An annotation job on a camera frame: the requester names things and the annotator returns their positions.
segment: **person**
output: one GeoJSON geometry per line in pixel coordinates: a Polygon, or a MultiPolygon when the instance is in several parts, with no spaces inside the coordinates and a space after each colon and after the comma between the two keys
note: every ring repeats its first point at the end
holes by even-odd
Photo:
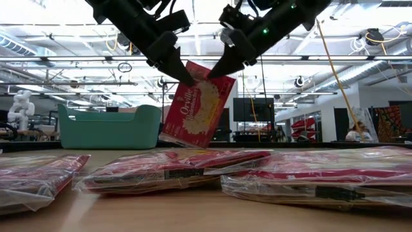
{"type": "Polygon", "coordinates": [[[346,135],[346,141],[356,141],[356,142],[373,142],[372,136],[369,133],[369,130],[362,122],[358,122],[359,128],[362,131],[364,140],[362,141],[362,137],[356,129],[356,125],[353,125],[353,128],[349,131],[346,135]]]}

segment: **monitor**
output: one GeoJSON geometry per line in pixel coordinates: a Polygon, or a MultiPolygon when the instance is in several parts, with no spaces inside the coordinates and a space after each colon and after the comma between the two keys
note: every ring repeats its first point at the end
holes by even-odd
{"type": "MultiPolygon", "coordinates": [[[[253,100],[256,121],[274,122],[274,99],[273,98],[255,98],[253,100]]],[[[255,122],[252,101],[250,98],[233,98],[233,120],[235,122],[255,122]]]]}
{"type": "Polygon", "coordinates": [[[407,129],[412,129],[412,103],[401,104],[399,110],[402,125],[407,129]]]}

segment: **product label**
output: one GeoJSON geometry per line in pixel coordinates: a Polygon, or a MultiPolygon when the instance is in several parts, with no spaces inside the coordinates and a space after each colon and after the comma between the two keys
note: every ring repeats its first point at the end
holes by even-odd
{"type": "Polygon", "coordinates": [[[190,61],[186,68],[196,84],[191,88],[179,84],[161,138],[206,148],[236,80],[230,77],[207,80],[210,70],[190,61]]]}

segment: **clear plastic wrap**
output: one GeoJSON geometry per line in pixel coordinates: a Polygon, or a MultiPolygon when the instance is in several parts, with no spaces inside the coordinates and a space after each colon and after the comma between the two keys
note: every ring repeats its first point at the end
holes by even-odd
{"type": "Polygon", "coordinates": [[[284,153],[205,174],[226,174],[223,192],[247,200],[340,210],[412,208],[412,150],[404,148],[284,153]]]}
{"type": "Polygon", "coordinates": [[[89,155],[0,157],[0,215],[48,206],[88,159],[89,155]]]}
{"type": "Polygon", "coordinates": [[[142,194],[165,189],[185,189],[219,179],[203,175],[270,155],[269,151],[212,151],[177,149],[120,157],[89,175],[76,178],[73,188],[88,193],[142,194]]]}

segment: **black robotic arm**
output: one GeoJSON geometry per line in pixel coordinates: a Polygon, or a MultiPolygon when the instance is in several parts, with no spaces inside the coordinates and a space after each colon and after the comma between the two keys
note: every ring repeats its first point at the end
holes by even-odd
{"type": "MultiPolygon", "coordinates": [[[[149,66],[192,86],[194,81],[180,59],[180,48],[175,48],[176,34],[189,29],[190,22],[184,10],[170,13],[159,19],[160,13],[171,0],[86,0],[94,10],[97,23],[110,21],[147,57],[149,66]],[[154,15],[152,10],[160,3],[154,15]]],[[[247,0],[252,9],[270,11],[263,17],[251,17],[236,7],[227,5],[220,22],[232,29],[229,37],[234,46],[225,44],[223,57],[209,74],[221,77],[254,65],[256,59],[273,47],[300,24],[310,30],[315,18],[332,0],[247,0]]]]}

